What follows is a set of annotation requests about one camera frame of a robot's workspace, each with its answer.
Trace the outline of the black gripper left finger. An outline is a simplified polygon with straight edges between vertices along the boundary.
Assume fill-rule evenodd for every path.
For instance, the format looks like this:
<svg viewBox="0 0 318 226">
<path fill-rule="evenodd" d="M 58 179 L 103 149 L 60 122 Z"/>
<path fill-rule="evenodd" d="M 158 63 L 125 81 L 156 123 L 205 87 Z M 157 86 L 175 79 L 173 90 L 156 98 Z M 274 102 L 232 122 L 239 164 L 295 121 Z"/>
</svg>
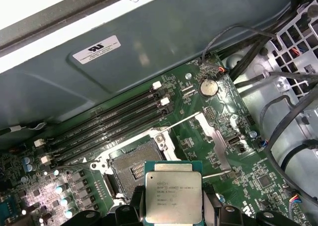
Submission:
<svg viewBox="0 0 318 226">
<path fill-rule="evenodd" d="M 137 186 L 130 204 L 119 206 L 102 216 L 95 210 L 85 210 L 74 216 L 75 226 L 143 226 L 145 186 Z"/>
</svg>

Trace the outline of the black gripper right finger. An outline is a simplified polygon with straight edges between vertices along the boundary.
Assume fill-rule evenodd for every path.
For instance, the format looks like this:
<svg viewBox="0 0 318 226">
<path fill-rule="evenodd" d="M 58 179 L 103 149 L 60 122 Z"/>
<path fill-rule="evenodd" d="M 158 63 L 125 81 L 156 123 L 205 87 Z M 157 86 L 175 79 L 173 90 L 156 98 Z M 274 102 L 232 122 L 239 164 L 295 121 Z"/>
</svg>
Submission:
<svg viewBox="0 0 318 226">
<path fill-rule="evenodd" d="M 255 218 L 237 207 L 224 205 L 212 185 L 203 186 L 203 214 L 207 226 L 289 226 L 290 219 L 275 211 L 260 211 Z"/>
</svg>

